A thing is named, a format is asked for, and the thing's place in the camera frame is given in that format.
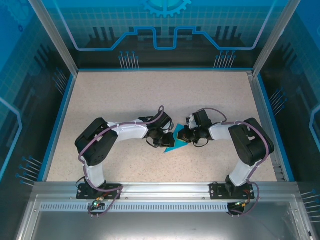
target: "glass panel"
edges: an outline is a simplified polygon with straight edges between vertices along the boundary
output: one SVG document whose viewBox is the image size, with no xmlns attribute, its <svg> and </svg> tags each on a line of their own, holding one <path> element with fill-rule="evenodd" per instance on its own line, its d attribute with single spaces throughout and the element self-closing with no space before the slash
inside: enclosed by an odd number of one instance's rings
<svg viewBox="0 0 320 240">
<path fill-rule="evenodd" d="M 287 0 L 44 0 L 79 68 L 252 68 Z"/>
<path fill-rule="evenodd" d="M 319 228 L 320 2 L 301 1 L 261 71 L 294 178 Z"/>
<path fill-rule="evenodd" d="M 70 72 L 27 0 L 0 1 L 0 36 L 0 236 L 14 239 Z"/>
</svg>

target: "blue printed backdrop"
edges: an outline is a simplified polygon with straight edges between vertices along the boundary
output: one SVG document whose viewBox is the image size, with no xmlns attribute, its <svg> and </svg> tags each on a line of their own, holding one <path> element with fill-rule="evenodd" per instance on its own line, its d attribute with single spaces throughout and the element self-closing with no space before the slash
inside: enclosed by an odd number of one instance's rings
<svg viewBox="0 0 320 240">
<path fill-rule="evenodd" d="M 0 236 L 14 239 L 38 173 L 22 159 L 43 161 L 70 72 L 28 0 L 0 0 L 0 36 Z"/>
<path fill-rule="evenodd" d="M 237 57 L 233 67 L 252 67 L 287 0 L 44 4 L 80 68 L 120 68 L 121 51 L 139 54 L 141 67 L 214 67 L 216 56 Z"/>
</svg>

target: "blue border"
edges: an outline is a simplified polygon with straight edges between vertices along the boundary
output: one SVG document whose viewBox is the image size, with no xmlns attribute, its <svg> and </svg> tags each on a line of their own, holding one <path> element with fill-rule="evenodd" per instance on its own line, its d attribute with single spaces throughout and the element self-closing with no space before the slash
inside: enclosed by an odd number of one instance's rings
<svg viewBox="0 0 320 240">
<path fill-rule="evenodd" d="M 159 47 L 158 43 L 157 43 L 157 31 L 153 26 L 134 26 L 133 27 L 133 31 L 132 32 L 125 32 L 113 45 L 112 47 L 108 47 L 108 48 L 79 48 L 75 38 L 73 37 L 71 30 L 64 18 L 64 15 L 61 12 L 61 9 L 57 3 L 56 0 L 53 0 L 54 5 L 56 7 L 56 10 L 58 11 L 58 14 L 63 22 L 63 25 L 72 41 L 72 44 L 74 46 L 74 48 L 80 52 L 93 52 L 93 51 L 97 51 L 97 52 L 104 52 L 104 51 L 113 51 L 127 36 L 137 36 L 138 35 L 138 31 L 139 30 L 151 30 L 152 31 L 152 35 L 153 35 L 153 47 L 156 50 L 174 50 L 176 49 L 177 45 L 178 45 L 178 31 L 179 30 L 192 30 L 192 34 L 193 35 L 203 35 L 205 38 L 207 38 L 207 40 L 218 50 L 245 50 L 245 51 L 251 51 L 253 49 L 256 48 L 256 46 L 258 45 L 258 42 L 260 40 L 261 35 L 263 34 L 265 27 L 270 19 L 271 13 L 273 12 L 278 0 L 274 0 L 272 6 L 270 7 L 269 13 L 267 14 L 261 29 L 254 41 L 254 44 L 252 47 L 221 47 L 219 46 L 213 39 L 212 37 L 210 37 L 210 35 L 206 32 L 206 31 L 198 31 L 197 30 L 197 26 L 178 26 L 174 29 L 173 31 L 173 46 L 171 47 Z"/>
<path fill-rule="evenodd" d="M 316 106 L 312 112 L 311 112 L 311 116 L 310 116 L 310 122 L 309 122 L 309 129 L 311 131 L 311 134 L 313 136 L 313 139 L 315 141 L 316 146 L 318 147 L 318 150 L 320 152 L 320 142 L 319 142 L 319 138 L 316 134 L 316 131 L 314 129 L 314 122 L 315 122 L 315 116 L 316 114 L 320 111 L 320 104 L 318 106 Z"/>
<path fill-rule="evenodd" d="M 282 158 L 283 158 L 285 171 L 287 173 L 289 181 L 290 182 L 294 182 L 295 181 L 295 177 L 294 177 L 294 175 L 292 173 L 292 169 L 291 169 L 291 166 L 290 166 L 290 163 L 289 163 L 289 160 L 288 160 L 288 156 L 287 156 L 287 153 L 286 153 L 286 150 L 285 150 L 285 146 L 284 146 L 284 143 L 282 142 L 282 139 L 281 139 L 281 136 L 280 136 L 280 132 L 279 132 L 279 129 L 278 129 L 278 125 L 277 125 L 277 122 L 276 122 L 276 118 L 274 116 L 274 113 L 272 112 L 272 108 L 271 108 L 270 101 L 269 101 L 269 98 L 268 98 L 268 95 L 267 95 L 267 91 L 266 91 L 266 88 L 265 88 L 265 85 L 264 85 L 264 82 L 262 80 L 262 77 L 261 77 L 260 73 L 258 75 L 258 81 L 259 81 L 259 84 L 260 84 L 260 87 L 261 87 L 261 90 L 262 90 L 262 94 L 263 94 L 263 97 L 264 97 L 264 100 L 265 100 L 266 107 L 267 107 L 269 115 L 270 115 L 271 123 L 272 123 L 273 129 L 274 129 L 274 132 L 275 132 L 275 137 L 276 137 L 276 139 L 278 141 L 280 152 L 281 152 L 281 155 L 282 155 Z"/>
<path fill-rule="evenodd" d="M 19 139 L 19 137 L 20 137 L 20 134 L 21 134 L 21 132 L 22 132 L 23 126 L 22 126 L 22 120 L 21 120 L 21 115 L 20 115 L 19 110 L 16 109 L 16 108 L 13 106 L 13 104 L 12 104 L 12 105 L 9 104 L 9 103 L 8 103 L 6 100 L 4 100 L 2 97 L 0 97 L 0 103 L 4 104 L 11 112 L 13 112 L 13 113 L 16 115 L 16 118 L 17 118 L 17 121 L 18 121 L 18 125 L 19 125 L 19 128 L 18 128 L 18 130 L 17 130 L 17 132 L 16 132 L 16 134 L 15 134 L 15 137 L 14 137 L 14 139 L 13 139 L 13 141 L 12 141 L 12 144 L 11 144 L 11 147 L 10 147 L 10 149 L 9 149 L 9 152 L 8 152 L 8 154 L 6 155 L 5 160 L 4 160 L 4 163 L 3 163 L 2 167 L 1 167 L 1 171 L 0 171 L 0 182 L 1 182 L 1 180 L 2 180 L 2 178 L 3 178 L 3 176 L 4 176 L 4 174 L 5 174 L 5 171 L 6 171 L 6 169 L 7 169 L 7 166 L 8 166 L 8 163 L 9 163 L 9 161 L 10 161 L 10 158 L 11 158 L 11 156 L 12 156 L 12 153 L 14 152 L 14 149 L 15 149 L 15 147 L 16 147 L 16 144 L 17 144 L 18 139 Z"/>
<path fill-rule="evenodd" d="M 69 102 L 71 99 L 71 93 L 73 92 L 74 86 L 76 83 L 76 78 L 71 75 L 68 81 L 68 84 L 66 86 L 65 92 L 64 92 L 64 96 L 60 105 L 60 109 L 58 112 L 58 115 L 56 116 L 56 120 L 55 120 L 55 124 L 52 130 L 52 134 L 50 137 L 50 141 L 48 144 L 48 147 L 46 149 L 45 155 L 44 155 L 44 159 L 43 159 L 43 163 L 40 169 L 40 173 L 38 175 L 38 181 L 42 182 L 44 181 L 45 178 L 45 174 L 46 172 L 49 170 L 48 164 L 51 164 L 53 156 L 55 154 L 56 151 L 56 147 L 58 144 L 58 139 L 60 136 L 60 132 L 67 114 L 67 109 L 69 106 Z"/>
<path fill-rule="evenodd" d="M 216 68 L 216 67 L 173 67 L 173 68 L 79 68 L 79 72 L 150 72 L 150 71 L 216 71 L 216 72 L 252 72 L 250 67 Z"/>
</svg>

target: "metal pin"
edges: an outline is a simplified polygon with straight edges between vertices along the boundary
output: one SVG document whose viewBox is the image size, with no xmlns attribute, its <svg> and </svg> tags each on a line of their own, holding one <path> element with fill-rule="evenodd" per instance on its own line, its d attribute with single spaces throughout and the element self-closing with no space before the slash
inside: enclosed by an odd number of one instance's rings
<svg viewBox="0 0 320 240">
<path fill-rule="evenodd" d="M 64 75 L 64 73 L 62 72 L 62 70 L 60 70 L 59 68 L 56 68 L 60 74 L 60 76 L 66 81 L 66 83 L 68 82 L 68 79 L 66 78 L 66 76 Z"/>
<path fill-rule="evenodd" d="M 130 66 L 129 51 L 125 51 L 125 53 L 126 53 L 126 56 L 127 56 L 127 58 L 128 58 L 128 62 L 129 62 L 129 69 L 130 69 L 130 68 L 131 68 L 131 66 Z"/>
<path fill-rule="evenodd" d="M 229 63 L 228 63 L 228 65 L 227 65 L 227 67 L 229 67 L 229 65 L 230 65 L 230 63 L 231 63 L 231 59 L 232 59 L 232 57 L 233 57 L 233 55 L 234 55 L 235 52 L 236 52 L 235 50 L 232 51 L 232 54 L 231 54 L 231 57 L 230 57 L 230 59 L 229 59 Z"/>
<path fill-rule="evenodd" d="M 58 91 L 61 93 L 62 96 L 64 95 L 63 92 L 60 90 L 60 88 L 58 87 L 57 84 L 55 84 L 55 88 L 58 89 Z"/>
<path fill-rule="evenodd" d="M 23 167 L 22 165 L 19 165 L 19 169 L 26 170 L 26 171 L 28 171 L 29 173 L 32 173 L 32 174 L 35 174 L 35 175 L 38 175 L 38 174 L 39 174 L 39 173 L 36 173 L 36 172 L 34 172 L 34 171 L 31 171 L 31 170 L 29 170 L 29 169 L 27 169 L 27 168 Z"/>
<path fill-rule="evenodd" d="M 33 187 L 33 185 L 32 185 L 32 184 L 27 183 L 27 182 L 25 182 L 25 181 L 23 181 L 23 180 L 21 180 L 21 181 L 20 181 L 20 184 L 27 184 L 27 185 L 29 185 L 29 186 Z"/>
<path fill-rule="evenodd" d="M 234 64 L 234 61 L 235 61 L 236 57 L 237 57 L 236 55 L 234 55 L 234 56 L 233 56 L 233 59 L 232 59 L 232 62 L 231 62 L 230 68 L 232 68 L 232 65 Z"/>
<path fill-rule="evenodd" d="M 36 169 L 35 167 L 30 166 L 30 164 L 29 164 L 29 163 L 27 163 L 25 166 L 26 166 L 27 168 L 31 168 L 31 169 L 33 169 L 33 170 L 36 170 L 36 171 L 40 172 L 40 170 L 39 170 L 39 169 Z"/>
<path fill-rule="evenodd" d="M 57 79 L 59 79 L 59 82 L 64 86 L 67 87 L 67 84 L 65 83 L 65 81 L 63 79 L 60 78 L 60 76 L 58 76 L 58 74 L 56 72 L 54 72 L 54 75 L 56 76 Z"/>
<path fill-rule="evenodd" d="M 119 52 L 121 54 L 121 58 L 122 58 L 122 63 L 123 63 L 123 68 L 125 67 L 125 60 L 124 60 L 124 56 L 123 56 L 123 51 Z"/>
<path fill-rule="evenodd" d="M 278 109 L 280 109 L 286 102 L 288 102 L 288 98 L 286 98 L 283 103 L 281 103 L 273 112 L 276 112 Z"/>
<path fill-rule="evenodd" d="M 227 55 L 228 55 L 229 51 L 225 51 L 225 56 L 224 56 L 224 61 L 223 61 L 223 64 L 222 64 L 222 67 L 224 67 L 225 65 L 225 62 L 226 62 L 226 59 L 227 59 Z"/>
<path fill-rule="evenodd" d="M 277 90 L 275 90 L 274 94 L 269 98 L 269 101 L 277 94 L 279 93 L 279 88 Z"/>
<path fill-rule="evenodd" d="M 274 101 L 273 103 L 271 103 L 271 107 L 273 108 L 284 96 L 286 96 L 286 93 L 284 93 L 282 96 L 280 95 L 277 101 Z"/>
<path fill-rule="evenodd" d="M 41 166 L 39 166 L 38 164 L 35 164 L 35 163 L 32 162 L 32 161 L 27 160 L 24 156 L 22 157 L 22 161 L 27 161 L 28 163 L 31 163 L 31 164 L 37 166 L 38 168 L 41 168 Z"/>
<path fill-rule="evenodd" d="M 37 178 L 36 178 L 35 176 L 32 176 L 32 175 L 28 174 L 28 173 L 25 172 L 25 171 L 23 172 L 23 176 L 28 176 L 28 177 L 31 177 L 31 178 L 37 180 Z"/>
<path fill-rule="evenodd" d="M 320 207 L 320 205 L 316 205 L 316 206 L 308 206 L 308 207 L 306 207 L 306 209 L 312 209 L 312 208 L 317 208 L 317 207 Z"/>
<path fill-rule="evenodd" d="M 228 64 L 228 61 L 230 60 L 231 56 L 228 55 L 227 58 L 228 58 L 228 59 L 226 60 L 225 65 L 224 65 L 224 68 L 225 68 L 225 69 L 227 68 L 227 64 Z"/>
<path fill-rule="evenodd" d="M 275 102 L 278 101 L 279 99 L 281 99 L 281 95 L 278 94 L 270 101 L 270 104 L 271 105 L 275 104 Z"/>
<path fill-rule="evenodd" d="M 320 210 L 318 210 L 318 211 L 307 211 L 306 213 L 307 214 L 313 214 L 313 213 L 318 213 L 318 212 L 320 212 Z"/>
<path fill-rule="evenodd" d="M 315 201 L 308 201 L 308 202 L 305 202 L 304 204 L 313 204 L 313 203 L 320 204 L 320 200 L 317 198 Z"/>
<path fill-rule="evenodd" d="M 219 58 L 218 58 L 218 62 L 216 63 L 216 67 L 218 67 L 218 65 L 219 65 L 219 62 L 220 62 L 220 58 L 221 58 L 221 54 L 223 53 L 224 51 L 220 51 L 220 55 L 219 55 Z"/>
<path fill-rule="evenodd" d="M 37 162 L 38 164 L 42 165 L 42 162 L 35 160 L 31 155 L 29 156 L 29 160 L 33 160 L 33 161 Z"/>
<path fill-rule="evenodd" d="M 305 197 L 305 198 L 302 198 L 302 199 L 305 200 L 305 199 L 312 199 L 312 198 L 316 198 L 316 197 L 320 197 L 320 194 L 319 195 Z"/>
<path fill-rule="evenodd" d="M 131 63 L 132 63 L 132 69 L 134 69 L 134 61 L 132 60 L 134 57 L 133 56 L 130 56 L 130 59 L 131 59 Z"/>
<path fill-rule="evenodd" d="M 28 180 L 28 181 L 33 182 L 33 183 L 35 182 L 35 181 L 33 181 L 33 180 L 29 179 L 29 178 L 20 176 L 19 173 L 17 173 L 17 174 L 15 175 L 15 177 L 16 177 L 16 178 L 21 178 L 21 179 L 24 179 L 24 180 Z"/>
<path fill-rule="evenodd" d="M 283 100 L 279 101 L 274 107 L 272 107 L 272 111 L 274 112 L 275 109 L 277 109 L 279 105 L 282 104 L 283 102 L 284 102 Z"/>
<path fill-rule="evenodd" d="M 57 81 L 54 76 L 52 77 L 52 80 L 55 82 L 56 85 L 58 85 L 60 87 L 60 90 L 62 92 L 65 92 L 65 90 L 64 90 L 63 86 L 61 85 L 61 83 L 59 83 L 59 81 Z"/>
<path fill-rule="evenodd" d="M 316 193 L 317 193 L 317 191 L 316 191 L 315 189 L 312 189 L 312 191 L 309 191 L 309 192 L 303 193 L 303 194 L 301 194 L 301 196 L 303 196 L 303 195 L 307 195 L 307 194 L 316 194 Z"/>
<path fill-rule="evenodd" d="M 124 69 L 124 67 L 122 66 L 122 62 L 121 62 L 121 56 L 118 56 L 118 59 L 119 59 L 119 62 L 120 62 L 121 69 Z"/>
<path fill-rule="evenodd" d="M 273 94 L 272 97 L 270 97 L 269 101 L 272 102 L 283 90 L 284 90 L 284 87 L 282 86 L 280 90 L 278 90 L 278 92 L 276 91 L 276 94 Z"/>
<path fill-rule="evenodd" d="M 136 59 L 136 64 L 137 64 L 137 66 L 138 66 L 138 69 L 140 69 L 140 67 L 139 67 L 139 57 L 138 57 L 138 56 L 135 56 L 135 59 Z"/>
<path fill-rule="evenodd" d="M 133 60 L 134 60 L 134 67 L 137 68 L 137 64 L 136 64 L 136 57 L 135 57 L 135 51 L 131 52 L 133 54 Z"/>
<path fill-rule="evenodd" d="M 125 60 L 126 69 L 129 69 L 129 67 L 128 67 L 128 61 L 127 61 L 127 56 L 124 56 L 123 58 L 124 58 L 124 60 Z"/>
<path fill-rule="evenodd" d="M 214 68 L 216 67 L 216 63 L 217 63 L 218 58 L 219 58 L 219 56 L 218 56 L 218 55 L 217 55 L 217 56 L 215 56 L 215 61 L 214 61 L 214 65 L 213 65 L 213 67 L 214 67 Z"/>
<path fill-rule="evenodd" d="M 284 105 L 274 114 L 274 116 L 277 116 L 283 109 L 285 109 Z"/>
<path fill-rule="evenodd" d="M 219 68 L 221 68 L 221 64 L 222 64 L 222 61 L 224 60 L 224 58 L 225 58 L 225 56 L 224 56 L 224 55 L 222 55 L 222 56 L 221 56 L 221 61 L 220 61 Z"/>
</svg>

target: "cable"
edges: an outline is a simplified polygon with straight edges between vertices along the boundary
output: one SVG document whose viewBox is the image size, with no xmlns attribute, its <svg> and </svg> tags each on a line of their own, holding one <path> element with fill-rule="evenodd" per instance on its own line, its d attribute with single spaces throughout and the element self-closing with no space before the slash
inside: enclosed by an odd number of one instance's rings
<svg viewBox="0 0 320 240">
<path fill-rule="evenodd" d="M 151 147 L 157 149 L 157 146 L 152 145 L 149 141 L 148 141 L 148 137 L 145 139 L 146 143 L 149 144 Z"/>
<path fill-rule="evenodd" d="M 76 183 L 75 183 L 76 188 L 78 188 L 77 183 L 79 183 L 82 179 L 85 179 L 85 176 L 83 176 L 83 177 L 80 178 L 78 181 L 76 181 Z"/>
<path fill-rule="evenodd" d="M 197 146 L 197 145 L 195 145 L 195 142 L 193 142 L 193 146 L 195 146 L 196 148 L 203 148 L 203 147 L 206 146 L 208 143 L 209 143 L 209 140 L 207 139 L 207 140 L 206 140 L 206 144 L 201 145 L 201 146 Z"/>
<path fill-rule="evenodd" d="M 261 134 L 261 132 L 259 132 L 254 126 L 252 126 L 251 124 L 247 123 L 247 122 L 244 122 L 244 121 L 235 121 L 235 122 L 225 122 L 225 123 L 222 123 L 222 125 L 231 125 L 231 124 L 243 124 L 247 127 L 249 127 L 250 129 L 252 129 L 262 140 L 263 144 L 264 144 L 264 147 L 265 147 L 265 156 L 264 158 L 259 161 L 255 167 L 252 169 L 252 171 L 250 172 L 250 174 L 248 175 L 248 177 L 246 178 L 246 182 L 248 184 L 251 184 L 251 185 L 255 185 L 256 186 L 256 189 L 257 189 L 257 198 L 256 198 L 256 201 L 254 203 L 254 205 L 252 206 L 252 208 L 247 211 L 246 213 L 243 213 L 242 216 L 245 216 L 247 214 L 249 214 L 253 209 L 255 209 L 255 207 L 257 206 L 259 200 L 260 200 L 260 189 L 259 189 L 259 186 L 258 184 L 256 184 L 255 182 L 250 182 L 250 178 L 252 177 L 252 175 L 255 173 L 255 171 L 257 170 L 257 168 L 263 164 L 268 156 L 269 156 L 269 147 L 268 147 L 268 143 L 267 143 L 267 140 L 264 138 L 264 136 Z"/>
<path fill-rule="evenodd" d="M 92 139 L 87 146 L 85 146 L 85 148 L 80 152 L 79 156 L 78 156 L 78 160 L 82 163 L 82 168 L 83 168 L 83 172 L 84 172 L 84 177 L 87 181 L 87 183 L 89 184 L 89 186 L 99 192 L 103 192 L 103 193 L 110 193 L 110 192 L 113 192 L 113 191 L 117 191 L 119 190 L 118 194 L 116 195 L 116 197 L 114 198 L 114 200 L 112 201 L 112 203 L 110 204 L 110 206 L 106 209 L 106 211 L 104 211 L 101 215 L 104 215 L 106 214 L 109 209 L 112 207 L 112 205 L 115 203 L 116 199 L 119 197 L 119 195 L 121 194 L 122 190 L 123 190 L 123 186 L 120 186 L 120 187 L 116 187 L 116 188 L 112 188 L 112 189 L 108 189 L 108 190 L 105 190 L 105 189 L 101 189 L 101 188 L 98 188 L 98 187 L 95 187 L 93 185 L 93 183 L 90 181 L 89 177 L 88 177 L 88 173 L 87 173 L 87 169 L 86 169 L 86 161 L 85 160 L 82 160 L 82 157 L 84 155 L 84 153 L 95 143 L 95 141 L 97 141 L 101 136 L 103 136 L 105 133 L 107 133 L 108 131 L 112 130 L 112 129 L 115 129 L 115 128 L 118 128 L 120 126 L 123 126 L 123 125 L 149 125 L 149 124 L 153 124 L 155 123 L 156 121 L 158 121 L 162 115 L 164 114 L 165 112 L 165 107 L 163 105 L 161 105 L 158 109 L 158 113 L 160 112 L 160 115 L 155 118 L 154 120 L 152 121 L 148 121 L 148 122 L 122 122 L 122 123 L 119 123 L 119 124 L 116 124 L 116 125 L 113 125 L 111 127 L 108 127 L 107 129 L 103 130 L 102 132 L 100 132 L 94 139 Z"/>
<path fill-rule="evenodd" d="M 103 216 L 103 215 L 105 215 L 107 212 L 109 212 L 109 210 L 112 208 L 112 206 L 115 204 L 115 202 L 116 202 L 116 200 L 117 200 L 117 198 L 120 196 L 120 194 L 122 193 L 122 189 L 120 189 L 119 190 L 119 192 L 117 193 L 117 195 L 115 196 L 115 198 L 112 200 L 112 202 L 111 202 L 111 204 L 108 206 L 108 208 L 104 211 L 104 212 L 102 212 L 102 213 L 100 213 L 100 214 L 96 214 L 96 215 L 94 215 L 93 213 L 92 213 L 92 211 L 90 210 L 90 208 L 91 208 L 91 206 L 89 206 L 89 208 L 88 208 L 88 214 L 90 214 L 91 215 L 91 217 L 93 217 L 93 216 L 96 216 L 97 218 L 99 218 L 100 216 Z"/>
<path fill-rule="evenodd" d="M 212 108 L 212 107 L 204 107 L 204 108 L 201 108 L 200 110 L 196 111 L 196 113 L 198 113 L 198 112 L 200 112 L 202 110 L 212 110 L 212 111 L 215 111 L 217 113 L 220 113 L 224 117 L 224 120 L 222 121 L 222 123 L 225 123 L 227 121 L 227 116 L 222 111 L 219 111 L 218 109 L 215 109 L 215 108 Z"/>
</svg>

